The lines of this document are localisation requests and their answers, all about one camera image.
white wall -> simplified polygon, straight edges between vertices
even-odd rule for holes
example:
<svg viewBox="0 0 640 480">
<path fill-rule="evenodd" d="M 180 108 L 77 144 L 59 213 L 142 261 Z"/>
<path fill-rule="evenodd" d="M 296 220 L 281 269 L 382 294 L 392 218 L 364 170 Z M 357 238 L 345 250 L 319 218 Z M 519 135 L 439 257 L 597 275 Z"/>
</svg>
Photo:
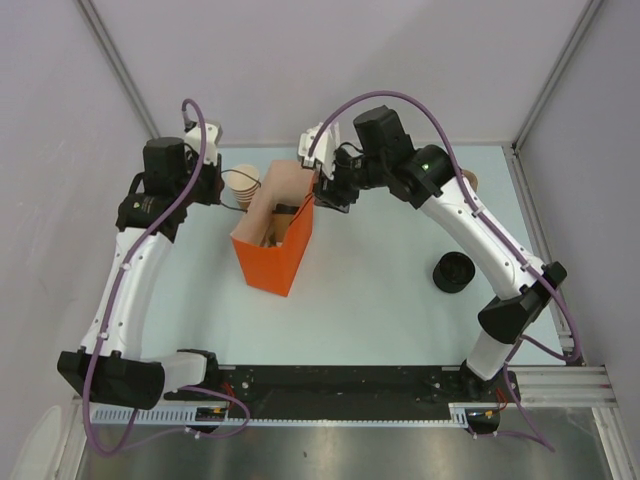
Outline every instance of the white wall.
<svg viewBox="0 0 640 480">
<path fill-rule="evenodd" d="M 145 134 L 73 2 L 0 8 L 0 478 L 8 478 L 32 426 L 71 398 L 57 358 L 78 347 L 95 313 Z"/>
<path fill-rule="evenodd" d="M 510 142 L 586 0 L 95 3 L 161 132 L 180 128 L 172 105 L 189 94 L 229 145 L 297 144 L 381 88 L 424 101 L 456 142 Z M 415 139 L 435 138 L 399 110 Z"/>
<path fill-rule="evenodd" d="M 640 456 L 640 2 L 608 2 L 526 141 L 523 163 L 591 364 Z"/>
</svg>

orange box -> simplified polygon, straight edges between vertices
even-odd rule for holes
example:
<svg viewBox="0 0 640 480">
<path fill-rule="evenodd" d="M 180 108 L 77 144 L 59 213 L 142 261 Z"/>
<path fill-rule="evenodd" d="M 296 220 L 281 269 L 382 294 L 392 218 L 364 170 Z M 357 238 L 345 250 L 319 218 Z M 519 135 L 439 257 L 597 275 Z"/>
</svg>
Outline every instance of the orange box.
<svg viewBox="0 0 640 480">
<path fill-rule="evenodd" d="M 293 160 L 271 163 L 248 212 L 231 232 L 245 281 L 252 287 L 288 296 L 313 230 L 313 172 Z M 276 204 L 300 205 L 277 247 L 262 247 Z"/>
</svg>

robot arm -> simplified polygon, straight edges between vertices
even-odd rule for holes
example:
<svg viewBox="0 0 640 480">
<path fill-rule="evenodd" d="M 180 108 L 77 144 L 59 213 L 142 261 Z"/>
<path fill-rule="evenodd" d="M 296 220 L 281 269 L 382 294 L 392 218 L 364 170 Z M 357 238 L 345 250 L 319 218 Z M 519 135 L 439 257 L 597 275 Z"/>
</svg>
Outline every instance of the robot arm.
<svg viewBox="0 0 640 480">
<path fill-rule="evenodd" d="M 477 195 L 473 211 L 465 201 L 451 159 L 441 148 L 416 150 L 395 111 L 378 107 L 359 115 L 354 126 L 362 154 L 350 156 L 338 146 L 337 127 L 327 130 L 325 148 L 308 156 L 309 144 L 320 126 L 303 134 L 299 147 L 302 166 L 319 171 L 314 186 L 316 204 L 349 211 L 360 190 L 386 186 L 392 195 L 433 218 L 460 244 L 485 274 L 496 297 L 478 314 L 482 332 L 463 364 L 463 374 L 474 384 L 485 384 L 499 373 L 526 327 L 548 304 L 550 294 L 521 267 L 514 255 L 477 217 L 483 212 L 529 265 L 554 288 L 566 271 L 557 262 L 542 260 L 522 247 L 486 209 Z"/>
<path fill-rule="evenodd" d="M 98 335 L 102 337 L 91 388 L 92 401 L 152 408 L 164 393 L 202 382 L 208 364 L 215 361 L 206 352 L 193 351 L 142 361 L 146 311 L 162 264 L 173 246 L 178 227 L 187 216 L 187 207 L 194 202 L 220 203 L 224 184 L 217 142 L 222 131 L 215 123 L 208 123 L 206 128 L 204 165 L 190 196 L 143 241 L 126 265 L 123 265 L 126 253 L 188 182 L 200 148 L 198 125 L 189 125 L 184 140 L 163 137 L 147 142 L 143 150 L 144 172 L 135 176 L 128 195 L 118 208 L 116 249 L 98 311 L 80 349 L 62 352 L 58 360 L 58 371 L 82 395 L 89 359 L 96 348 Z M 141 183 L 144 192 L 138 192 Z M 127 275 L 118 289 L 108 329 L 100 334 L 100 321 L 105 316 L 109 295 L 121 268 L 127 270 Z"/>
</svg>

black cylindrical object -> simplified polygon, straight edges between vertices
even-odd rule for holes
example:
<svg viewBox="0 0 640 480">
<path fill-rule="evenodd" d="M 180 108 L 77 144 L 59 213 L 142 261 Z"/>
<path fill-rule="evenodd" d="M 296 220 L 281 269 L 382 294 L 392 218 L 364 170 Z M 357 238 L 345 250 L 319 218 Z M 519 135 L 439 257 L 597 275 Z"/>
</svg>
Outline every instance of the black cylindrical object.
<svg viewBox="0 0 640 480">
<path fill-rule="evenodd" d="M 460 252 L 445 253 L 433 270 L 436 286 L 447 293 L 464 290 L 476 274 L 476 267 L 469 257 Z"/>
</svg>

stacked paper cups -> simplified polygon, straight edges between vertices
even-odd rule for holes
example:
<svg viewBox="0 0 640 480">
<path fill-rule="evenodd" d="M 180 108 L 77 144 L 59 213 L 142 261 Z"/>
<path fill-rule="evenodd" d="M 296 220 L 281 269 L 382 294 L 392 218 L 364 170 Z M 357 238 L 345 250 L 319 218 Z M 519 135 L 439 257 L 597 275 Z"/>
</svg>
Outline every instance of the stacked paper cups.
<svg viewBox="0 0 640 480">
<path fill-rule="evenodd" d="M 247 209 L 260 186 L 260 172 L 253 165 L 238 165 L 229 172 L 225 183 L 233 192 L 240 208 Z"/>
</svg>

